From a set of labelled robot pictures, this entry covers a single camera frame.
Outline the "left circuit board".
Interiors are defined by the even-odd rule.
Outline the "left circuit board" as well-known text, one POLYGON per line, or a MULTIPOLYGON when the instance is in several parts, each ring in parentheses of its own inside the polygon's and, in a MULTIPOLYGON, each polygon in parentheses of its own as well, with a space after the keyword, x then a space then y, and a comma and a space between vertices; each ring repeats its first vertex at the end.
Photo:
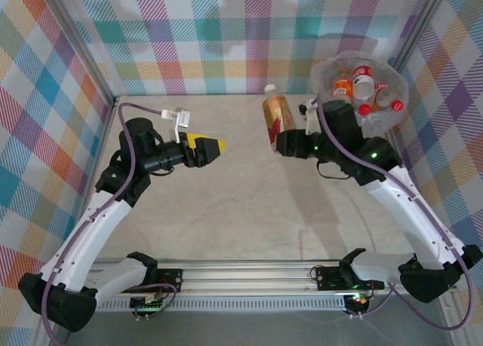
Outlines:
POLYGON ((154 301, 147 302, 144 297, 131 297, 129 301, 129 308, 132 314, 139 314, 144 316, 151 315, 160 311, 167 303, 168 298, 158 298, 154 301))

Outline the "large red label water bottle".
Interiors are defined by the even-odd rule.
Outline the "large red label water bottle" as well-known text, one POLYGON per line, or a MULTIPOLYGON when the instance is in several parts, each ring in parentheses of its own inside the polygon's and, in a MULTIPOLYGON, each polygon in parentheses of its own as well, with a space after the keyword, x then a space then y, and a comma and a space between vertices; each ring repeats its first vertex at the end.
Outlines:
POLYGON ((371 113, 374 95, 375 84, 372 68, 368 65, 357 66, 352 71, 352 98, 361 116, 371 113))

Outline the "circuit board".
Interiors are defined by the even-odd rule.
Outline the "circuit board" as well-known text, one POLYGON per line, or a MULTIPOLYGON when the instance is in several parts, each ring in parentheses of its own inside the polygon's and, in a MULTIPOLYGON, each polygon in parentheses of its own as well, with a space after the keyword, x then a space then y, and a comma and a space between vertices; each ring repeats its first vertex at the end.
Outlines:
POLYGON ((346 311, 352 311, 354 313, 365 313, 368 311, 370 306, 370 301, 374 298, 373 295, 344 295, 344 304, 346 311))
POLYGON ((129 308, 132 314, 139 314, 144 316, 151 315, 160 311, 167 303, 168 298, 158 298, 154 301, 147 302, 144 297, 131 297, 129 301, 129 308))

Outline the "orange drink bottle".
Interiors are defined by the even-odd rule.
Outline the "orange drink bottle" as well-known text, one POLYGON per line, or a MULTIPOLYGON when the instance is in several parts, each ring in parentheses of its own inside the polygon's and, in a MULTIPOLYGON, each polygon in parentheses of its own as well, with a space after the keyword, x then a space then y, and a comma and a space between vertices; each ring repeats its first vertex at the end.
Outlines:
POLYGON ((333 99, 352 103, 352 72, 350 68, 341 68, 334 82, 333 99))

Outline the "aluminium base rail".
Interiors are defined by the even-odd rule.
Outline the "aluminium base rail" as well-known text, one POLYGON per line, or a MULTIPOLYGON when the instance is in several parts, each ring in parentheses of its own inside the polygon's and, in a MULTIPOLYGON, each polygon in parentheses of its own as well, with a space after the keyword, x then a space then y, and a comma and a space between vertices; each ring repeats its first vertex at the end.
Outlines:
POLYGON ((185 297, 248 297, 321 295, 313 279, 317 260, 163 260, 161 269, 181 269, 185 297))

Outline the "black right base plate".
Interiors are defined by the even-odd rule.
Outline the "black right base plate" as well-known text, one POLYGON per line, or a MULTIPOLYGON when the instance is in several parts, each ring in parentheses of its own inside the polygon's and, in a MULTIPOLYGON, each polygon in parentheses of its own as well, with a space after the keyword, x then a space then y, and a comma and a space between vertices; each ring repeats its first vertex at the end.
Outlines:
POLYGON ((316 281, 319 291, 344 290, 346 283, 340 275, 339 267, 326 267, 317 265, 313 268, 312 278, 316 281))

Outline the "aluminium frame post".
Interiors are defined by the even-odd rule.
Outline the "aluminium frame post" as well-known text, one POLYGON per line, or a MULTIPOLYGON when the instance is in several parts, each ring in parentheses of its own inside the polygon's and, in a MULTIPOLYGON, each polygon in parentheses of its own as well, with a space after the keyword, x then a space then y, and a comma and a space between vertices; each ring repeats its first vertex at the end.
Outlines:
POLYGON ((404 26, 388 59, 397 72, 404 71, 441 3, 442 0, 409 0, 408 18, 403 19, 404 26))
POLYGON ((101 93, 101 96, 106 100, 109 106, 113 108, 115 106, 116 96, 112 93, 107 81, 104 79, 97 62, 88 49, 88 46, 75 21, 73 20, 68 7, 63 0, 45 1, 63 29, 65 36, 69 40, 74 52, 84 64, 86 71, 91 76, 91 79, 101 93))

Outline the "red gold tea bottle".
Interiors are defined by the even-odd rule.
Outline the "red gold tea bottle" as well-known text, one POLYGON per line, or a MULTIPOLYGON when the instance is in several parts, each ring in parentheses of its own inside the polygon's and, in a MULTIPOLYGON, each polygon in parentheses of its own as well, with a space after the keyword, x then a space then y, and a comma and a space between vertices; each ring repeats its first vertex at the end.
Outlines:
POLYGON ((274 152, 276 149, 277 136, 286 130, 296 128, 294 117, 284 95, 279 94, 274 84, 268 84, 264 88, 266 99, 262 107, 269 134, 269 141, 274 152))

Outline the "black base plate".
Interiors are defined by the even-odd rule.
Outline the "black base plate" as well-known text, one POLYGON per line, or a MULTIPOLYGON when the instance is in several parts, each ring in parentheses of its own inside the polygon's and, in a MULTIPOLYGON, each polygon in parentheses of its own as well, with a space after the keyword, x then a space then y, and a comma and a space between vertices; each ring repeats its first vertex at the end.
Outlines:
POLYGON ((312 278, 316 281, 319 291, 344 290, 346 283, 340 275, 339 267, 326 267, 317 265, 313 268, 312 278))
POLYGON ((159 268, 157 280, 159 283, 171 284, 179 292, 183 282, 183 270, 180 268, 159 268))

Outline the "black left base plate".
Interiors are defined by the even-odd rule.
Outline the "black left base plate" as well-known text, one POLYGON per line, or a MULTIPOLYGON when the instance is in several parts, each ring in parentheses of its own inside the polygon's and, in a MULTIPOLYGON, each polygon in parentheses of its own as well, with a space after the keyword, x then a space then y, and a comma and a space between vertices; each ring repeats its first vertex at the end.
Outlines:
POLYGON ((159 283, 171 284, 179 292, 183 282, 183 270, 180 268, 159 268, 157 280, 159 283))

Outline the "right circuit board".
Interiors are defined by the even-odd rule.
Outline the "right circuit board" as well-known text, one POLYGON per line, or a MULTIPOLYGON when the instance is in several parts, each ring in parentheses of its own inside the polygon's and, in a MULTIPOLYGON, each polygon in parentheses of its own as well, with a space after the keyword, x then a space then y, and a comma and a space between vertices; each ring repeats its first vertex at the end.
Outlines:
POLYGON ((370 306, 370 301, 374 298, 373 295, 344 295, 344 304, 346 311, 352 311, 354 313, 365 313, 368 311, 370 306))

